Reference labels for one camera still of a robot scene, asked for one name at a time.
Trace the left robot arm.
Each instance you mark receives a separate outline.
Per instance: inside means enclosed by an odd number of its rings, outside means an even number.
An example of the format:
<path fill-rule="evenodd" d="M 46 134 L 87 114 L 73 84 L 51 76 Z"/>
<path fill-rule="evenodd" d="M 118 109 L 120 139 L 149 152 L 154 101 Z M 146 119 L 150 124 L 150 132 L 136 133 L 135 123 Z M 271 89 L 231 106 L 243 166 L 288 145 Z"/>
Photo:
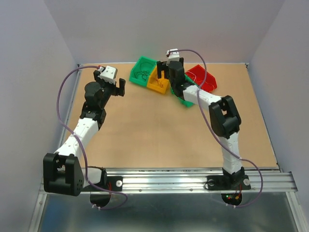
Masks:
<path fill-rule="evenodd" d="M 96 190 L 107 188 L 107 173 L 103 168 L 80 165 L 86 159 L 85 148 L 99 132 L 106 118 L 105 106 L 111 96 L 124 96 L 124 79 L 116 80 L 118 70 L 112 66 L 96 66 L 94 81 L 85 85 L 84 104 L 75 129 L 54 153 L 43 158 L 43 186 L 46 192 L 78 196 L 82 189 L 92 186 Z"/>

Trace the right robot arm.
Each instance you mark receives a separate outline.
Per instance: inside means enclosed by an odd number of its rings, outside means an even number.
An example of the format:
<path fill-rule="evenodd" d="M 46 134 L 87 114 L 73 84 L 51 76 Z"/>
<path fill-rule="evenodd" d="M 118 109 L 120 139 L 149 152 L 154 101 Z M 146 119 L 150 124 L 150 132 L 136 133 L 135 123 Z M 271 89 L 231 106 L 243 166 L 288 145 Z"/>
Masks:
<path fill-rule="evenodd" d="M 208 177 L 209 190 L 242 189 L 247 178 L 239 154 L 239 129 L 241 118 L 231 96 L 220 97 L 208 93 L 186 77 L 183 59 L 177 61 L 158 61 L 157 76 L 169 80 L 173 93 L 180 99 L 208 110 L 207 123 L 214 138 L 222 147 L 223 174 Z"/>

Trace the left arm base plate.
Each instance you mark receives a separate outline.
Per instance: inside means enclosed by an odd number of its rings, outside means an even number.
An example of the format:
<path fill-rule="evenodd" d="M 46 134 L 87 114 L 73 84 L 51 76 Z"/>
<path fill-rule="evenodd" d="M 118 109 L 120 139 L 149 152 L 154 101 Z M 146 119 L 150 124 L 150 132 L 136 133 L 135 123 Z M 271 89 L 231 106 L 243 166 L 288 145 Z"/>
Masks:
<path fill-rule="evenodd" d="M 123 177 L 122 176 L 107 176 L 106 180 L 102 180 L 95 185 L 100 187 L 100 188 L 103 188 L 103 189 L 121 192 L 123 187 L 120 186 L 120 185 L 117 185 L 117 183 L 120 183 L 120 182 L 123 183 Z M 91 186 L 91 185 L 88 185 L 81 190 L 81 192 L 86 192 L 86 191 L 89 191 L 89 192 L 90 191 L 98 191 L 98 189 Z"/>

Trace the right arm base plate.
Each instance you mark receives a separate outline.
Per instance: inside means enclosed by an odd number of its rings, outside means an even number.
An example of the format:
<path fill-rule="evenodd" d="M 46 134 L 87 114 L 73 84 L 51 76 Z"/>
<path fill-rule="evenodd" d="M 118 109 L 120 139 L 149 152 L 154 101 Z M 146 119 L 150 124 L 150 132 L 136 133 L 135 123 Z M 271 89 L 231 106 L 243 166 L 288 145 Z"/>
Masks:
<path fill-rule="evenodd" d="M 209 191 L 228 191 L 228 190 L 250 190 L 251 184 L 248 182 L 245 184 L 245 179 L 249 180 L 247 175 L 233 180 L 225 175 L 209 175 L 206 177 L 206 183 L 204 188 Z"/>

